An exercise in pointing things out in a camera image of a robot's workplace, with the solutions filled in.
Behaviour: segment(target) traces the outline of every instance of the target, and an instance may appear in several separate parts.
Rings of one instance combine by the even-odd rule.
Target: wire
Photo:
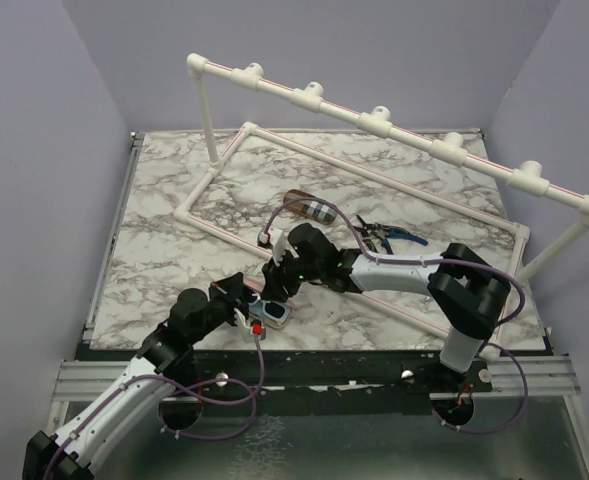
[[[288,207],[289,205],[291,205],[293,203],[301,202],[301,201],[314,201],[314,202],[320,203],[321,205],[325,205],[327,207],[333,208],[336,211],[336,213],[343,219],[343,221],[347,225],[347,228],[349,228],[350,232],[352,232],[352,235],[354,235],[354,238],[356,239],[356,243],[358,244],[363,256],[372,262],[376,262],[377,264],[382,263],[382,264],[388,264],[388,265],[412,265],[412,266],[460,265],[462,267],[475,268],[477,270],[484,270],[486,272],[490,272],[495,275],[499,275],[499,276],[503,277],[504,279],[509,281],[512,285],[514,285],[514,288],[518,292],[518,305],[516,306],[516,308],[514,309],[514,311],[512,313],[507,315],[505,318],[499,320],[499,322],[497,323],[496,326],[499,326],[499,325],[502,325],[506,322],[509,322],[510,320],[515,318],[519,313],[521,313],[523,311],[523,308],[525,307],[525,289],[523,288],[521,283],[518,280],[516,280],[516,278],[511,276],[509,273],[504,272],[503,270],[499,270],[498,268],[494,268],[490,265],[482,265],[480,263],[467,262],[465,260],[455,260],[455,259],[451,259],[451,258],[437,258],[437,259],[424,260],[424,261],[423,260],[410,260],[410,259],[403,259],[403,258],[390,258],[390,256],[388,256],[388,255],[379,255],[379,254],[370,252],[367,249],[367,247],[365,246],[365,243],[363,243],[363,240],[361,239],[361,236],[358,234],[356,227],[352,224],[352,222],[350,222],[350,219],[347,218],[347,216],[336,205],[328,202],[327,200],[323,200],[321,198],[316,198],[316,197],[297,198],[294,200],[289,200],[289,201],[283,203],[282,205],[278,206],[272,212],[272,216],[267,221],[267,224],[265,225],[265,228],[263,229],[263,233],[265,233],[266,235],[269,235],[268,231],[269,231],[270,227],[272,226],[274,219],[278,216],[279,213],[281,213],[283,211],[283,209],[285,209],[286,207]]]
[[[164,377],[162,375],[151,375],[150,374],[150,375],[138,375],[136,377],[132,377],[131,379],[129,379],[128,381],[123,383],[123,389],[118,388],[118,389],[114,390],[109,396],[107,396],[105,398],[105,400],[103,400],[99,405],[97,405],[97,407],[87,415],[85,420],[83,420],[79,424],[79,426],[76,427],[70,433],[70,436],[68,438],[66,438],[63,441],[63,443],[61,443],[61,445],[58,447],[56,452],[54,452],[54,455],[52,455],[52,458],[50,459],[49,463],[47,464],[47,467],[45,468],[45,474],[43,475],[43,480],[50,480],[50,477],[52,475],[54,467],[58,463],[59,457],[63,454],[63,452],[70,445],[70,443],[72,443],[72,441],[90,424],[90,422],[92,420],[94,420],[94,418],[96,418],[96,416],[101,411],[103,411],[110,403],[112,403],[112,401],[116,397],[118,397],[128,387],[130,387],[130,386],[134,385],[135,383],[138,383],[142,380],[157,380],[157,381],[161,381],[163,383],[167,383],[169,385],[172,385],[174,388],[176,388],[177,390],[179,390],[182,393],[185,393],[185,394],[190,395],[194,398],[197,398],[198,400],[200,400],[202,402],[211,403],[214,405],[233,406],[233,405],[241,405],[241,404],[247,403],[249,401],[252,402],[252,411],[250,412],[250,417],[249,417],[248,421],[241,428],[239,428],[238,430],[235,430],[234,432],[224,434],[224,435],[207,436],[207,435],[199,435],[199,434],[195,434],[195,433],[172,430],[165,425],[164,426],[165,429],[167,431],[169,431],[170,433],[178,434],[183,437],[195,438],[197,440],[228,440],[230,438],[234,438],[234,437],[240,435],[241,433],[245,432],[251,426],[252,422],[254,421],[254,418],[256,417],[256,396],[261,391],[261,389],[263,387],[263,382],[265,381],[265,359],[263,358],[263,351],[261,350],[261,344],[260,344],[260,340],[259,340],[258,335],[254,335],[254,344],[256,345],[256,353],[258,355],[258,363],[260,366],[259,380],[258,380],[258,383],[256,384],[256,387],[254,388],[254,390],[252,390],[249,387],[249,385],[247,385],[245,382],[243,382],[241,380],[237,380],[235,378],[228,378],[226,380],[228,383],[233,383],[235,385],[240,385],[241,387],[243,387],[247,392],[249,392],[249,395],[247,397],[243,397],[239,400],[216,400],[214,398],[205,397],[205,396],[201,395],[200,393],[194,391],[194,389],[200,389],[201,387],[204,387],[207,385],[213,385],[216,382],[220,381],[215,378],[213,378],[211,380],[205,380],[203,382],[195,383],[194,385],[190,385],[189,387],[185,387],[185,386],[181,385],[180,383],[176,382],[175,380]]]
[[[467,392],[468,390],[470,390],[471,386],[470,386],[470,382],[465,382],[465,386],[463,387],[463,389],[461,390],[461,392],[458,394],[458,397],[456,398],[456,403],[460,406],[461,402],[463,401],[463,399],[461,398],[463,396],[463,394],[465,392]]]
[[[488,345],[498,348],[501,351],[501,353],[503,353],[504,355],[509,357],[510,360],[512,360],[512,362],[514,362],[514,365],[518,369],[518,373],[521,375],[521,380],[523,380],[523,400],[521,401],[521,405],[520,405],[518,411],[514,414],[514,416],[511,419],[509,419],[504,424],[499,425],[498,427],[490,428],[488,430],[476,430],[476,429],[471,429],[471,428],[463,428],[460,425],[452,425],[451,423],[446,422],[443,419],[443,417],[441,417],[438,414],[438,412],[436,410],[432,409],[432,412],[434,412],[434,415],[436,415],[438,417],[438,419],[440,420],[441,425],[443,425],[446,428],[449,428],[450,430],[453,430],[458,433],[464,433],[467,435],[491,435],[493,433],[502,432],[503,430],[508,429],[509,427],[514,425],[516,422],[518,422],[521,418],[523,418],[523,415],[525,415],[525,411],[527,410],[528,399],[529,399],[529,388],[527,386],[527,378],[525,377],[525,372],[523,371],[523,367],[521,366],[519,361],[516,359],[516,357],[512,354],[512,352],[510,352],[509,350],[501,347],[500,345],[498,345],[496,343],[488,343]]]

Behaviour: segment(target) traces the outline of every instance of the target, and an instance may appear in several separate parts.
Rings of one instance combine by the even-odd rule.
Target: lavender wall
[[[511,167],[543,164],[552,182],[589,194],[589,0],[563,0],[487,131],[490,156]],[[532,226],[527,257],[577,215],[550,201],[504,192],[511,216]],[[589,418],[589,234],[533,280],[543,320],[570,352]]]
[[[60,2],[0,2],[0,479],[80,334],[130,144]]]
[[[132,130],[198,128],[185,57],[245,67],[409,127],[487,126],[558,0],[63,0]],[[214,122],[344,127],[212,81]]]

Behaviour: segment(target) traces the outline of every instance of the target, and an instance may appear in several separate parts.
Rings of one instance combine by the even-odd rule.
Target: white marble board
[[[496,183],[476,172],[430,159],[416,149],[361,133],[285,133],[288,138],[362,164],[474,208],[505,217]],[[218,134],[219,151],[233,134]],[[487,158],[480,134],[465,134],[464,147]],[[210,281],[237,271],[260,278],[264,263],[222,240],[172,217],[208,168],[201,134],[160,132],[145,136],[120,226],[96,324],[93,349],[133,349],[163,321],[177,294],[188,287],[207,289]],[[204,220],[254,243],[259,229],[285,191],[299,188],[337,204],[348,216],[400,225],[429,245],[393,240],[397,254],[438,252],[450,242],[470,246],[490,264],[507,267],[513,236],[392,188],[250,136],[192,208]],[[287,212],[276,226],[286,231],[301,222]],[[320,226],[343,247],[355,246],[340,220]],[[420,315],[447,329],[435,302],[414,294],[376,292],[373,297]],[[304,285],[285,329],[270,330],[265,349],[390,350],[440,348],[442,342],[404,323],[371,311],[345,296]],[[506,331],[512,349],[543,349],[536,309],[526,310]],[[197,344],[202,349],[251,349],[241,329],[224,325]]]

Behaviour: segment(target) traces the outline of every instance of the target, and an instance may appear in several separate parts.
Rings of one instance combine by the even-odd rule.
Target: bolt
[[[492,381],[492,372],[484,368],[478,372],[478,379],[483,383],[490,383]]]
[[[227,373],[225,372],[221,372],[221,373],[217,373],[216,377],[214,377],[216,380],[218,380],[216,382],[216,385],[218,385],[219,387],[223,388],[225,385],[227,385],[227,380],[230,378],[227,376]]]

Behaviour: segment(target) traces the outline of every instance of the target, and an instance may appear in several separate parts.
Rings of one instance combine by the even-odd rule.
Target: pliers
[[[404,228],[383,225],[381,223],[367,223],[360,215],[356,215],[356,218],[358,218],[358,221],[361,222],[362,225],[362,227],[356,227],[356,230],[361,234],[361,237],[363,237],[363,242],[367,248],[374,253],[378,253],[376,245],[374,244],[375,238],[381,241],[381,246],[385,249],[385,252],[387,252],[388,255],[394,255],[394,251],[388,240],[390,238],[410,240],[411,242],[416,242],[423,246],[427,245],[427,240],[411,234]]]

